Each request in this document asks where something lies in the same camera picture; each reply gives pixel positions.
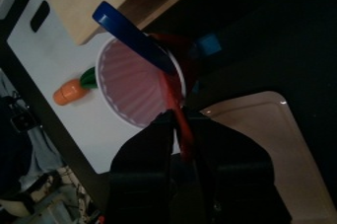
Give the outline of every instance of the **green object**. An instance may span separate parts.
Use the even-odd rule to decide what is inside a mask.
[[[97,88],[96,82],[96,74],[95,74],[95,67],[89,68],[80,76],[79,79],[80,86],[84,89],[93,89]]]

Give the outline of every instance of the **blue handle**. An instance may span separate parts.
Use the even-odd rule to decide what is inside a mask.
[[[175,73],[175,66],[167,53],[108,2],[101,2],[92,18],[153,65],[168,74]]]

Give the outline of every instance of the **orange object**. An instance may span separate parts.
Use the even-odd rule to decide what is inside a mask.
[[[160,74],[160,80],[165,86],[165,96],[168,109],[173,111],[175,118],[180,127],[180,154],[184,161],[190,162],[193,159],[193,133],[180,107],[181,92],[176,87],[176,81],[172,81],[171,76],[163,71]]]
[[[53,94],[53,99],[56,104],[64,106],[68,103],[79,100],[88,92],[89,90],[84,89],[80,86],[79,79],[72,79],[68,82],[65,82],[56,90]]]
[[[105,222],[105,217],[101,215],[101,216],[99,217],[99,224],[104,224],[104,222]]]

